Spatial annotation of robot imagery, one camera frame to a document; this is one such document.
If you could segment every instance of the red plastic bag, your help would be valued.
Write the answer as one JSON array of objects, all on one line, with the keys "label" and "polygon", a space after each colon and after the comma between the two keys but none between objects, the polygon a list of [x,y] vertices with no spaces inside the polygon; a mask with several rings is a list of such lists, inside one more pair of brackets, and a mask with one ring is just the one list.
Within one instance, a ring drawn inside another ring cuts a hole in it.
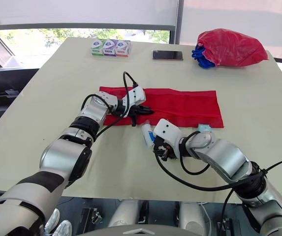
[{"label": "red plastic bag", "polygon": [[205,31],[197,43],[205,48],[202,54],[215,66],[245,66],[268,59],[259,40],[228,29]]},{"label": "red plastic bag", "polygon": [[[125,96],[125,88],[100,87],[100,91],[115,95],[118,98]],[[212,128],[223,128],[216,91],[183,92],[169,88],[145,88],[146,101],[154,113],[138,115],[137,124],[146,120],[151,125],[157,125],[161,118],[169,120],[179,127],[197,127],[198,124],[209,124]],[[118,117],[107,115],[105,125],[109,125]],[[131,118],[123,118],[116,125],[130,125]]]}]

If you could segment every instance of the plastic bag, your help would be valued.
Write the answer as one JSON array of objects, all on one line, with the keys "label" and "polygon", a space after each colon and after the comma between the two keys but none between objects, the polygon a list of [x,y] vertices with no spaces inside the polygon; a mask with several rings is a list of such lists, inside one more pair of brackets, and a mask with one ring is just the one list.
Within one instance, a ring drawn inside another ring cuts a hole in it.
[{"label": "plastic bag", "polygon": [[267,60],[262,44],[255,38],[228,29],[205,31],[198,37],[192,57],[205,68],[245,66]]}]

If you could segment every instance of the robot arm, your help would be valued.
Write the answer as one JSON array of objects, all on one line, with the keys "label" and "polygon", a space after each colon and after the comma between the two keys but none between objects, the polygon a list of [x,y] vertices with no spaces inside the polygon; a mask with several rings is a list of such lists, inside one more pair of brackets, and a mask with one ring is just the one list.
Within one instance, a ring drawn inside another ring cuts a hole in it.
[{"label": "robot arm", "polygon": [[74,122],[43,152],[39,171],[19,181],[0,197],[0,236],[43,235],[62,192],[85,172],[92,151],[91,146],[108,113],[125,117],[127,108],[143,103],[145,93],[137,84],[127,97],[118,99],[105,92],[97,92],[86,102]]},{"label": "robot arm", "polygon": [[[212,132],[186,137],[165,119],[154,129],[154,152],[167,160],[183,156],[209,164],[228,184],[237,183],[259,173],[259,166],[250,162],[234,144],[215,137]],[[244,211],[256,231],[262,235],[282,235],[282,196],[265,176],[233,187],[243,202]]]}]

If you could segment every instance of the sneaker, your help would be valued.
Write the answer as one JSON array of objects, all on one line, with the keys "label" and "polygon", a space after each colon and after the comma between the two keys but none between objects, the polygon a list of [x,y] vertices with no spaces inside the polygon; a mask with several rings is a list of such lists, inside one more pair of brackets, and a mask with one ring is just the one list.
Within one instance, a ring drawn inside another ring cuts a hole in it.
[{"label": "sneaker", "polygon": [[62,221],[52,236],[72,236],[72,224],[68,220]]},{"label": "sneaker", "polygon": [[46,226],[44,227],[45,233],[49,234],[58,225],[59,220],[60,220],[60,212],[58,209],[54,209]]}]

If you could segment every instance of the red cloth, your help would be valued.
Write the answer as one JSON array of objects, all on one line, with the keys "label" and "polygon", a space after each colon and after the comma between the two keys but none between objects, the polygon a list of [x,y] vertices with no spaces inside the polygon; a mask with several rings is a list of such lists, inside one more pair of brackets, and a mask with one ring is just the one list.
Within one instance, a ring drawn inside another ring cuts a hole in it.
[{"label": "red cloth", "polygon": [[[100,87],[99,90],[118,98],[125,96],[125,88]],[[169,88],[146,88],[144,91],[146,101],[142,105],[150,107],[154,113],[137,116],[137,124],[142,124],[148,119],[151,125],[157,125],[159,120],[164,118],[179,127],[209,124],[212,128],[224,128],[216,91],[182,92]],[[107,115],[104,124],[109,125],[116,119],[118,117]],[[130,124],[132,124],[131,118],[127,117],[116,125]]]}]

